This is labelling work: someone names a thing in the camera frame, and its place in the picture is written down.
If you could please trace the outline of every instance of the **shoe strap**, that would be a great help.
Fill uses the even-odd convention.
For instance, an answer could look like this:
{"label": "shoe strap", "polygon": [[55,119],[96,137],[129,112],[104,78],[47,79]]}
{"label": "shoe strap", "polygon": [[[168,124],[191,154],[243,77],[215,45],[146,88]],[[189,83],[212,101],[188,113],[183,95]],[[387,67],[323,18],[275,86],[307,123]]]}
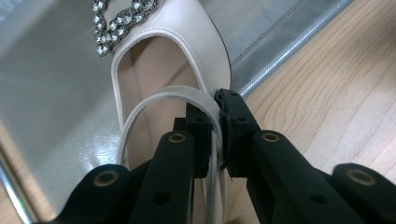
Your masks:
{"label": "shoe strap", "polygon": [[[213,142],[212,144],[212,152],[209,160],[205,203],[205,223],[216,223],[216,219],[224,219],[225,211],[225,186],[224,181],[219,180],[224,177],[224,173],[219,170],[219,165],[222,164],[222,133],[219,124],[219,105],[207,93],[187,86],[171,86],[161,89],[141,101],[131,112],[123,126],[117,162],[121,163],[122,159],[125,157],[127,140],[132,133],[136,118],[147,105],[163,99],[175,99],[194,105],[206,113],[213,125],[212,136],[214,135],[214,138],[212,139],[216,139],[216,142]],[[222,217],[219,217],[219,213],[216,211],[216,204],[219,204],[219,202],[216,202],[216,191],[218,187],[221,191],[220,204],[222,205],[222,211],[220,211],[220,213],[222,214]]]}

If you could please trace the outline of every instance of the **crystal embellishment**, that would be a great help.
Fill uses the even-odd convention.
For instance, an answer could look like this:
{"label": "crystal embellishment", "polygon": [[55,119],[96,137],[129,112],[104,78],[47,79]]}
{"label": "crystal embellishment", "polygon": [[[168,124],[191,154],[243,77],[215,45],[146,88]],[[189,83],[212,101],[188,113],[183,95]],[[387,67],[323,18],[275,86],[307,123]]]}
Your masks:
{"label": "crystal embellishment", "polygon": [[92,11],[95,13],[93,22],[96,24],[95,41],[98,44],[96,51],[100,56],[107,55],[134,27],[143,22],[152,12],[158,0],[132,0],[130,7],[119,12],[106,30],[104,12],[109,0],[94,0]]}

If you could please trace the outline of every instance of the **white high heel shoe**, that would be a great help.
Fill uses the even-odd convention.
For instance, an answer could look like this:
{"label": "white high heel shoe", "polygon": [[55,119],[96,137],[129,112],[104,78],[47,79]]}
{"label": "white high heel shoe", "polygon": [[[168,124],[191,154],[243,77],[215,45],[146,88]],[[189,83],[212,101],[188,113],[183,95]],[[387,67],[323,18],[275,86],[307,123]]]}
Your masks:
{"label": "white high heel shoe", "polygon": [[[95,17],[98,52],[106,55],[113,51],[111,76],[122,129],[128,129],[124,127],[128,116],[152,93],[161,90],[164,96],[180,90],[164,87],[190,86],[200,91],[187,91],[189,94],[196,94],[196,97],[206,94],[209,98],[221,88],[230,88],[231,71],[226,49],[197,0],[134,0],[132,4],[122,0],[108,3],[96,0],[93,9],[98,12]],[[108,23],[108,31],[103,19]],[[172,130],[173,118],[184,117],[184,110],[185,106],[179,102],[160,101],[143,110],[137,120],[133,118],[130,122],[134,124],[134,132],[125,142],[128,151],[125,157],[120,157],[120,162],[134,168],[149,160],[161,136]],[[201,188],[207,195],[206,223],[223,221],[225,183],[223,176],[221,180],[215,178],[216,188],[222,193],[210,192],[214,190],[210,180],[208,192],[205,192],[206,185]],[[214,202],[213,195],[217,195],[217,205],[221,202],[215,215],[211,211],[214,204],[209,205]],[[202,212],[197,212],[195,207],[198,204],[194,204],[194,219],[198,220],[195,223],[202,223],[199,220],[203,218],[197,215]]]}

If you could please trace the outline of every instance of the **rhinestone brooch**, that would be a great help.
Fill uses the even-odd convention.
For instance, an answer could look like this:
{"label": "rhinestone brooch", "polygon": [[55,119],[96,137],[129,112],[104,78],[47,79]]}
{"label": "rhinestone brooch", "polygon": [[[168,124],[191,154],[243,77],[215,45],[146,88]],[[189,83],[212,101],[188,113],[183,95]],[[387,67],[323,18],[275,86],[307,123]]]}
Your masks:
{"label": "rhinestone brooch", "polygon": [[132,0],[130,7],[119,12],[106,28],[104,12],[109,0],[94,0],[92,11],[95,13],[93,22],[96,25],[96,51],[106,56],[132,29],[134,25],[142,23],[150,12],[157,6],[158,0]]}

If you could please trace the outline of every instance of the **wooden floor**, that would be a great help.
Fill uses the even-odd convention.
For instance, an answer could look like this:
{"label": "wooden floor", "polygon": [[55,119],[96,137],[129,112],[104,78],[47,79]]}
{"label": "wooden floor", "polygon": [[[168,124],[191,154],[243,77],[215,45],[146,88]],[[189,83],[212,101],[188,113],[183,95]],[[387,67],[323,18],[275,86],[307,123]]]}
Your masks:
{"label": "wooden floor", "polygon": [[[317,168],[356,162],[396,183],[396,1],[358,0],[248,98],[262,129]],[[18,223],[0,189],[0,223]],[[259,223],[245,181],[228,181],[227,222]]]}

